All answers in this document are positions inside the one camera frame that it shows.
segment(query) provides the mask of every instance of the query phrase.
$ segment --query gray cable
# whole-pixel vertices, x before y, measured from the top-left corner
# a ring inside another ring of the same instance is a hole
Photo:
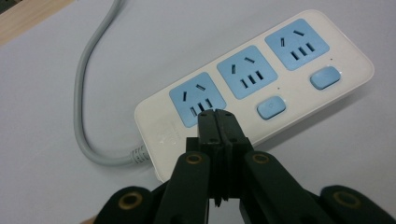
[[[108,25],[113,21],[117,15],[120,8],[121,0],[115,0],[107,15],[100,23],[99,27],[96,29],[95,33],[88,41],[87,46],[81,54],[78,62],[78,68],[76,72],[76,82],[75,82],[75,93],[74,93],[74,128],[76,140],[82,153],[91,161],[106,165],[106,166],[119,166],[126,164],[140,163],[149,160],[149,154],[145,146],[140,146],[133,151],[131,151],[129,156],[121,158],[109,158],[100,155],[90,147],[85,138],[84,128],[82,124],[82,96],[83,96],[83,86],[84,86],[84,76],[85,70],[88,64],[88,60],[91,57],[91,53],[95,48],[97,42],[102,37],[103,33],[106,31]]]

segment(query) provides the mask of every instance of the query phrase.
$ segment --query power strip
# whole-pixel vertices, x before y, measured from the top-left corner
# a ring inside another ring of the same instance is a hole
[[[141,102],[135,120],[161,181],[207,109],[235,114],[253,146],[358,88],[370,60],[321,12],[304,11]]]

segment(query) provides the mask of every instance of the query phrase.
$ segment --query blue outlet panel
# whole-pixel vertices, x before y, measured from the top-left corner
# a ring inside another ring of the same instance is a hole
[[[218,70],[239,100],[277,79],[275,70],[255,46],[249,46],[219,63]]]
[[[329,51],[329,45],[303,19],[265,37],[279,60],[293,71]]]
[[[208,73],[201,73],[169,91],[169,96],[184,126],[198,122],[198,114],[207,109],[224,109],[227,105]]]

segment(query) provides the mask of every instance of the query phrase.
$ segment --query power switch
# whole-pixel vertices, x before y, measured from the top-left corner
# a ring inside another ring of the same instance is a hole
[[[279,96],[273,96],[259,104],[257,112],[259,112],[262,119],[271,119],[285,109],[286,105],[282,98]]]
[[[312,85],[321,91],[340,80],[340,78],[341,75],[337,69],[329,66],[318,70],[314,75],[312,75],[310,80]]]

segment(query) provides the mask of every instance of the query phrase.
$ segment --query screw hole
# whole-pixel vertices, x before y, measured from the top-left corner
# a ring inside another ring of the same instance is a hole
[[[263,155],[263,154],[254,154],[253,155],[253,160],[255,162],[259,163],[259,164],[265,164],[268,161],[270,161],[270,159],[267,156]]]
[[[334,193],[333,197],[336,202],[344,207],[357,209],[361,206],[361,200],[359,200],[359,198],[345,191],[337,191]]]
[[[189,164],[198,164],[202,161],[202,157],[198,154],[192,154],[186,158],[187,163]]]
[[[131,210],[139,206],[143,202],[143,196],[137,192],[129,192],[119,199],[119,208],[123,210]]]

